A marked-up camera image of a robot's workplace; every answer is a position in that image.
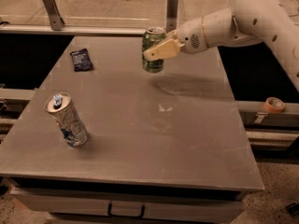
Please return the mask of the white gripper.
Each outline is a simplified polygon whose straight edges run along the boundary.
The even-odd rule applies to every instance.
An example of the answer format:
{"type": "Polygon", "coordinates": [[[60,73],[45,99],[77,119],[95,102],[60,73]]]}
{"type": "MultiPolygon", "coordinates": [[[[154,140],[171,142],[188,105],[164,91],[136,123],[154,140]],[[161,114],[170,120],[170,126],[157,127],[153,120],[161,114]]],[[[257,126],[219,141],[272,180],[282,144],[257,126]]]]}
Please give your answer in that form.
{"type": "Polygon", "coordinates": [[[173,58],[180,51],[194,54],[208,49],[204,35],[203,18],[186,21],[178,29],[167,33],[166,38],[166,40],[143,52],[147,61],[173,58]]]}

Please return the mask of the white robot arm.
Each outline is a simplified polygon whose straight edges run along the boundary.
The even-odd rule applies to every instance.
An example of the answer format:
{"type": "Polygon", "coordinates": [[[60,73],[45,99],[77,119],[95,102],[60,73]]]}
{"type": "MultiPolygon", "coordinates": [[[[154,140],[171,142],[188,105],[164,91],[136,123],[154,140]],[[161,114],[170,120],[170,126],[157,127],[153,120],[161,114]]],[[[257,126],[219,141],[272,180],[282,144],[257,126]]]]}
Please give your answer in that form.
{"type": "Polygon", "coordinates": [[[272,51],[296,89],[299,90],[299,26],[279,0],[235,0],[226,8],[186,21],[168,33],[143,55],[157,61],[226,46],[242,47],[263,42],[272,51]]]}

